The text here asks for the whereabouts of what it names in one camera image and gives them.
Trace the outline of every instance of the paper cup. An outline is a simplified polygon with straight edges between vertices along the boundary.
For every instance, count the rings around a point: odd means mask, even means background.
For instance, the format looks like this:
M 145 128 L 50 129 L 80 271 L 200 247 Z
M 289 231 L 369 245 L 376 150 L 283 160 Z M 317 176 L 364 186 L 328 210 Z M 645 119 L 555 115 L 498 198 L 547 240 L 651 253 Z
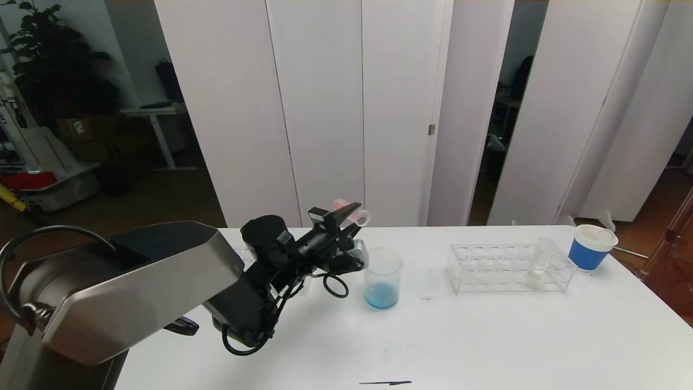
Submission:
M 616 244 L 618 238 L 611 230 L 594 225 L 580 225 L 575 230 L 568 257 L 578 268 L 592 271 Z

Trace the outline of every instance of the white table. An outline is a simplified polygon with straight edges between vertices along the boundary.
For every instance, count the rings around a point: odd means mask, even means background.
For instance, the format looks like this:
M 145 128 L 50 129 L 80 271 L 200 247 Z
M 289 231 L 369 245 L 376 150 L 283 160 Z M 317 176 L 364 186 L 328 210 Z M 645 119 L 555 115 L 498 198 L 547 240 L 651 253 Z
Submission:
M 164 137 L 164 131 L 161 129 L 161 124 L 159 123 L 159 115 L 178 115 L 185 114 L 188 110 L 182 104 L 170 105 L 167 107 L 158 108 L 125 108 L 121 110 L 121 114 L 127 115 L 129 117 L 147 117 L 149 121 L 152 122 L 152 127 L 154 128 L 154 134 L 157 136 L 157 141 L 159 142 L 159 148 L 161 149 L 161 154 L 164 155 L 166 159 L 167 167 L 156 168 L 157 171 L 195 171 L 197 167 L 176 167 L 175 160 L 168 148 L 168 143 Z
M 244 248 L 238 229 L 222 229 Z M 292 229 L 298 236 L 306 229 Z M 369 247 L 405 258 L 400 301 L 375 312 L 363 275 L 344 277 L 348 298 L 314 282 L 286 305 L 257 354 L 236 357 L 201 307 L 187 314 L 194 337 L 165 330 L 132 348 L 120 390 L 693 389 L 693 330 L 608 256 L 576 272 L 568 292 L 459 295 L 444 275 L 450 244 L 525 244 L 543 235 L 566 252 L 570 226 L 366 228 Z

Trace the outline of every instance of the green leaves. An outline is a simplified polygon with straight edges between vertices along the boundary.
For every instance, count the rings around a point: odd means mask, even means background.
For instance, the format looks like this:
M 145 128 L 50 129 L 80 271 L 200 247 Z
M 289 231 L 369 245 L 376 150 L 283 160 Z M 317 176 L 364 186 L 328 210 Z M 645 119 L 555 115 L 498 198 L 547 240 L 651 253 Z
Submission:
M 77 40 L 82 37 L 82 34 L 80 34 L 78 31 L 73 30 L 72 28 L 69 28 L 67 26 L 63 26 L 60 29 L 63 34 L 65 34 L 65 37 L 70 38 L 72 40 Z
M 109 53 L 106 53 L 105 51 L 95 51 L 91 55 L 97 60 L 111 60 L 111 55 Z
M 56 16 L 60 4 L 38 10 L 27 0 L 0 0 L 0 6 L 15 4 L 27 13 L 20 29 L 9 36 L 14 53 L 21 60 L 13 70 L 15 82 L 31 104 L 46 108 L 65 103 L 79 112 L 112 112 L 118 107 L 119 91 L 96 73 L 97 60 L 111 60 L 104 51 L 92 51 L 81 33 L 65 26 Z

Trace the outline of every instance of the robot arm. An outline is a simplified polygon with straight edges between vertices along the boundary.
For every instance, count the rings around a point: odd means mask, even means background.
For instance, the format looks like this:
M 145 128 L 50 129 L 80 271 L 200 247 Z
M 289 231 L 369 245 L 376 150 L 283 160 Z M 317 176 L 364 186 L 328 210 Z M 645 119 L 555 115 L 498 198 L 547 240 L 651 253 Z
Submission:
M 280 217 L 250 221 L 241 232 L 257 261 L 246 272 L 216 228 L 191 221 L 140 228 L 26 263 L 3 294 L 18 326 L 0 367 L 0 387 L 114 385 L 136 343 L 162 328 L 194 334 L 196 324 L 179 317 L 200 303 L 229 352 L 256 352 L 273 336 L 284 304 L 304 278 L 318 268 L 326 280 L 366 267 L 365 248 L 353 239 L 360 228 L 339 228 L 359 206 L 311 209 L 315 225 L 298 240 Z M 0 251 L 0 267 L 21 241 Z M 227 336 L 251 349 L 234 349 Z

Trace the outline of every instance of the cord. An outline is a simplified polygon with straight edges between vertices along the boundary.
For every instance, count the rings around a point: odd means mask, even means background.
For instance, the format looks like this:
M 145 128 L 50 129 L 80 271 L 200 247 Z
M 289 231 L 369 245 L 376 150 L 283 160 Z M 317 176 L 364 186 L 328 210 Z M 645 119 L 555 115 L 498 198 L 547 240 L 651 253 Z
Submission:
M 322 277 L 322 286 L 325 287 L 325 290 L 327 290 L 327 292 L 330 293 L 330 295 L 332 295 L 332 296 L 334 296 L 334 297 L 337 297 L 337 298 L 346 298 L 347 296 L 349 296 L 349 286 L 347 286 L 347 284 L 346 284 L 342 279 L 340 279 L 339 277 L 337 277 L 336 275 L 333 275 L 333 274 L 331 274 L 331 273 L 319 273 L 319 274 L 317 274 L 317 275 L 310 275 L 310 277 L 312 277 L 312 278 L 320 278 L 320 277 Z M 328 280 L 329 278 L 332 278 L 332 279 L 334 279 L 334 280 L 337 280 L 337 282 L 339 282 L 339 284 L 341 284 L 342 287 L 344 287 L 344 293 L 343 293 L 343 294 L 339 294 L 339 293 L 335 292 L 334 290 L 332 290 L 332 289 L 327 285 L 327 280 Z
M 10 259 L 10 256 L 14 253 L 16 247 L 20 245 L 22 242 L 25 242 L 26 240 L 43 235 L 46 233 L 50 232 L 74 232 L 74 233 L 79 233 L 81 235 L 87 236 L 94 241 L 98 241 L 106 247 L 108 247 L 111 251 L 116 252 L 116 247 L 113 246 L 108 240 L 105 238 L 101 237 L 100 235 L 97 235 L 96 233 L 83 229 L 83 228 L 78 228 L 77 226 L 68 226 L 68 225 L 53 225 L 53 226 L 43 226 L 41 228 L 36 228 L 30 232 L 24 233 L 20 236 L 17 236 L 13 239 L 11 239 L 5 246 L 0 249 L 0 304 L 2 305 L 2 308 L 5 310 L 5 313 L 7 313 L 8 316 L 10 316 L 16 323 L 23 325 L 23 320 L 21 318 L 21 314 L 19 313 L 19 309 L 17 309 L 14 304 L 10 301 L 10 297 L 8 296 L 8 292 L 5 288 L 5 273 L 6 273 L 6 265 L 8 260 Z
M 293 298 L 294 296 L 296 296 L 296 294 L 298 294 L 298 292 L 301 291 L 301 289 L 303 288 L 303 280 L 301 281 L 301 284 L 300 284 L 298 290 L 290 293 L 290 291 L 292 291 L 294 289 L 294 287 L 296 287 L 296 283 L 291 285 L 291 288 L 289 288 L 289 290 L 287 290 L 286 296 L 282 296 L 280 298 L 281 303 L 279 304 L 279 309 L 277 309 L 277 313 L 274 315 L 274 317 L 277 320 L 279 320 L 279 315 L 281 314 L 282 310 L 284 310 L 284 305 L 286 305 L 286 301 L 289 300 L 290 298 Z M 228 350 L 230 353 L 232 353 L 236 356 L 248 356 L 248 355 L 254 354 L 255 352 L 259 351 L 260 348 L 265 346 L 265 344 L 270 339 L 270 337 L 272 337 L 272 336 L 270 336 L 270 333 L 267 332 L 265 334 L 265 336 L 263 337 L 263 339 L 260 340 L 260 343 L 258 345 L 256 345 L 255 347 L 253 347 L 249 350 L 237 350 L 234 347 L 232 347 L 231 344 L 229 344 L 229 326 L 224 324 L 221 327 L 221 341 L 224 344 L 224 348 L 226 348 L 226 350 Z

